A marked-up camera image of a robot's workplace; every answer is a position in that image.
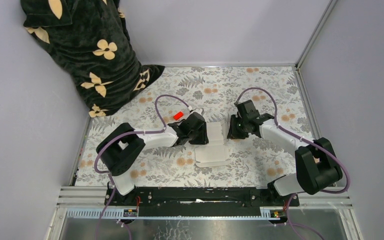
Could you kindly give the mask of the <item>black floral plush blanket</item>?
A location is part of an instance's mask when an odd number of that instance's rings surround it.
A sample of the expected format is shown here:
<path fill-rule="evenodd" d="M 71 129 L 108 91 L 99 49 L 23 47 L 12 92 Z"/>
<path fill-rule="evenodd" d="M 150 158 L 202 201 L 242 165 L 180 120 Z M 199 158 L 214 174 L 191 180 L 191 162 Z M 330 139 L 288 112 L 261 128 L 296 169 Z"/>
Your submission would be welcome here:
<path fill-rule="evenodd" d="M 117 0 L 22 0 L 23 26 L 72 78 L 89 116 L 115 114 L 164 72 L 143 65 Z"/>

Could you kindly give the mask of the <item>white cardboard paper box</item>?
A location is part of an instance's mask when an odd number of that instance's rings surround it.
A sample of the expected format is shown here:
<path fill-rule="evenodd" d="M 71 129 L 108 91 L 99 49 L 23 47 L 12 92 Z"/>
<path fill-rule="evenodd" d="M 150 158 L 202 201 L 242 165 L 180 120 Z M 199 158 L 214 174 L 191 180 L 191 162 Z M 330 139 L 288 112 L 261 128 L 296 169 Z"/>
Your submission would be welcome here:
<path fill-rule="evenodd" d="M 231 162 L 227 146 L 227 123 L 208 122 L 206 129 L 208 143 L 195 148 L 195 164 L 199 168 L 227 166 Z"/>

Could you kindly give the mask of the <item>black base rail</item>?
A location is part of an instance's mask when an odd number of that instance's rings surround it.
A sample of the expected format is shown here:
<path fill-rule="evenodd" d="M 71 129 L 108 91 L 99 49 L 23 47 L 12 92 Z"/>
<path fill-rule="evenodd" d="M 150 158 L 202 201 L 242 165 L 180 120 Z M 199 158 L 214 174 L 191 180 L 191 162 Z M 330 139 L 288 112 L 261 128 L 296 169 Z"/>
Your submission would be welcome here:
<path fill-rule="evenodd" d="M 241 203 L 246 207 L 298 206 L 297 196 L 280 196 L 257 187 L 135 187 L 126 195 L 108 188 L 105 204 L 110 206 L 160 206 L 168 203 Z"/>

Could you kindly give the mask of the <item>floral patterned table cloth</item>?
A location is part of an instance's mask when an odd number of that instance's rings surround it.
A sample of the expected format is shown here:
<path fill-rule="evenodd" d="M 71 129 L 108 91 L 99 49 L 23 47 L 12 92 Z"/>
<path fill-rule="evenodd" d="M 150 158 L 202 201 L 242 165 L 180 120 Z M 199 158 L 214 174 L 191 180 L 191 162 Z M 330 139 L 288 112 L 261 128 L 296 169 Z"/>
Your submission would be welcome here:
<path fill-rule="evenodd" d="M 75 186 L 266 187 L 312 141 L 291 67 L 168 67 L 113 115 L 100 104 Z"/>

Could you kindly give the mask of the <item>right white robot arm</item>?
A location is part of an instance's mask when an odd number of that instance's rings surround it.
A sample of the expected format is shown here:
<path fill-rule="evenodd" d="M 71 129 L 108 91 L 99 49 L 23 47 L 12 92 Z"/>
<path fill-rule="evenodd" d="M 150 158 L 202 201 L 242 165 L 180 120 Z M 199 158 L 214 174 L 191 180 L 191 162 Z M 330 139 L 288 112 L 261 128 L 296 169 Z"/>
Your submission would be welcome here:
<path fill-rule="evenodd" d="M 295 158 L 295 173 L 268 183 L 267 201 L 281 205 L 288 195 L 305 192 L 314 195 L 343 178 L 340 165 L 334 160 L 331 143 L 322 137 L 313 142 L 278 125 L 269 113 L 261 114 L 252 100 L 236 103 L 237 113 L 231 115 L 228 139 L 246 139 L 249 135 L 270 141 Z"/>

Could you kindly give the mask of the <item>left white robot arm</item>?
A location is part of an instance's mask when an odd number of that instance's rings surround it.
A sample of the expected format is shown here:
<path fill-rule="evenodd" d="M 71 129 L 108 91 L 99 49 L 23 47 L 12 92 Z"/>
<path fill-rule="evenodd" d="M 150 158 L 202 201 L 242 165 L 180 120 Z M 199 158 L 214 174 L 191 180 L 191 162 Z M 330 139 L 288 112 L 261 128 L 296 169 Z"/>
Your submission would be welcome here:
<path fill-rule="evenodd" d="M 172 148 L 191 145 L 206 145 L 207 123 L 198 112 L 193 111 L 186 119 L 170 123 L 161 130 L 133 128 L 129 123 L 118 126 L 97 147 L 97 159 L 109 171 L 116 188 L 116 199 L 124 206 L 135 200 L 135 184 L 129 169 L 142 151 L 156 148 Z"/>

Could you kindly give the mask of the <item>red rectangular block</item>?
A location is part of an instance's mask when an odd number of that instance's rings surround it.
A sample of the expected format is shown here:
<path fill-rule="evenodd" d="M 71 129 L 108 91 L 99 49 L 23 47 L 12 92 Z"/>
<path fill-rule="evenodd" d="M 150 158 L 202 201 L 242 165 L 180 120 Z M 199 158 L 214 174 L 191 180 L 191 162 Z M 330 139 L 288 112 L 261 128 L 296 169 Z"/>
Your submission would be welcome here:
<path fill-rule="evenodd" d="M 185 114 L 184 114 L 182 111 L 179 111 L 179 112 L 177 112 L 177 113 L 173 116 L 173 119 L 174 119 L 175 121 L 179 121 L 179 120 L 181 120 L 184 116 L 185 116 Z"/>

